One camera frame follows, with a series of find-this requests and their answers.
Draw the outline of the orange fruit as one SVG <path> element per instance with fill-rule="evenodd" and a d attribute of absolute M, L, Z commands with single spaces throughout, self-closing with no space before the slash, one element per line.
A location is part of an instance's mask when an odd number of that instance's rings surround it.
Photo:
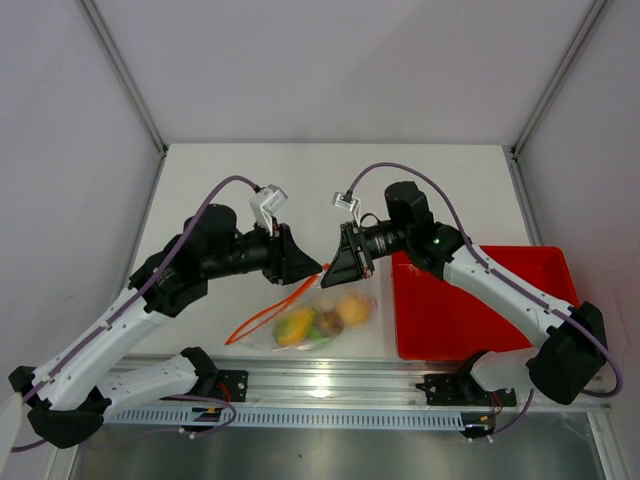
<path fill-rule="evenodd" d="M 370 320 L 375 307 L 376 302 L 372 297 L 349 293 L 337 301 L 335 311 L 343 324 L 347 328 L 353 329 L 366 324 Z"/>

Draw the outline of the clear orange zip top bag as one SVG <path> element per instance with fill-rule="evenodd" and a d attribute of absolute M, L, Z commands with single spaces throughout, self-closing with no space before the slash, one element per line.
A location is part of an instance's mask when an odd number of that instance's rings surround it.
<path fill-rule="evenodd" d="M 378 310 L 368 289 L 321 287 L 328 272 L 306 279 L 289 296 L 242 323 L 224 342 L 261 351 L 315 350 L 371 323 Z"/>

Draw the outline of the brown kiwi fruit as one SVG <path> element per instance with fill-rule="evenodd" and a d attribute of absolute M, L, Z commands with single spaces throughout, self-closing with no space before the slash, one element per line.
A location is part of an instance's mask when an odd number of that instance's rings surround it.
<path fill-rule="evenodd" d="M 344 331 L 342 318 L 335 310 L 321 312 L 316 326 L 323 337 L 337 337 Z"/>

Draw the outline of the yellow green mango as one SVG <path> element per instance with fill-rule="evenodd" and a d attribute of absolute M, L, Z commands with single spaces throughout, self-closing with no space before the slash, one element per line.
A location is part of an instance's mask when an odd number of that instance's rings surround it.
<path fill-rule="evenodd" d="M 291 347 L 305 341 L 308 331 L 313 326 L 317 312 L 312 307 L 300 307 L 287 311 L 280 316 L 273 328 L 273 336 L 277 345 Z"/>

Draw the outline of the green apple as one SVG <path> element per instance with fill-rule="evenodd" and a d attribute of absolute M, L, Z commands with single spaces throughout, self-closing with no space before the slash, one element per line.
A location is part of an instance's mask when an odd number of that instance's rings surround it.
<path fill-rule="evenodd" d="M 307 349 L 319 348 L 321 345 L 325 345 L 332 340 L 333 337 L 331 335 L 326 335 L 316 326 L 312 326 L 306 335 L 304 347 Z"/>

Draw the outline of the garlic bulb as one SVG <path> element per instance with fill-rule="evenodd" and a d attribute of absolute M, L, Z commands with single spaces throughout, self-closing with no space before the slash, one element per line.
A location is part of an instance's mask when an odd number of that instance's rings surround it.
<path fill-rule="evenodd" d="M 335 310 L 335 302 L 331 298 L 321 298 L 316 301 L 316 308 L 319 312 L 331 312 Z"/>

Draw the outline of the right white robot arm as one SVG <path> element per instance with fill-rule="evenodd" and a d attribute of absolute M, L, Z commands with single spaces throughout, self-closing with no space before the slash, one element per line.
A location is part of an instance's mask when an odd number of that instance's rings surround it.
<path fill-rule="evenodd" d="M 437 222 L 427 197 L 412 181 L 384 192 L 388 219 L 364 227 L 340 227 L 338 250 L 321 285 L 329 288 L 370 277 L 378 258 L 404 252 L 417 269 L 473 296 L 506 319 L 530 348 L 481 351 L 468 359 L 456 380 L 458 395 L 479 403 L 503 389 L 537 390 L 562 405 L 585 393 L 606 362 L 600 310 L 575 307 L 508 270 L 460 230 Z"/>

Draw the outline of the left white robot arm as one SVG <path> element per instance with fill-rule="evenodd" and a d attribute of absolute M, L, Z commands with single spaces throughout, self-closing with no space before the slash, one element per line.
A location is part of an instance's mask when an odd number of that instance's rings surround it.
<path fill-rule="evenodd" d="M 65 351 L 39 367 L 9 376 L 30 410 L 42 440 L 65 449 L 82 443 L 108 418 L 145 403 L 187 395 L 225 399 L 224 383 L 200 347 L 128 373 L 112 367 L 155 330 L 204 298 L 210 281 L 259 271 L 272 284 L 289 285 L 322 271 L 295 243 L 288 225 L 236 227 L 233 209 L 210 204 L 130 277 L 112 306 Z"/>

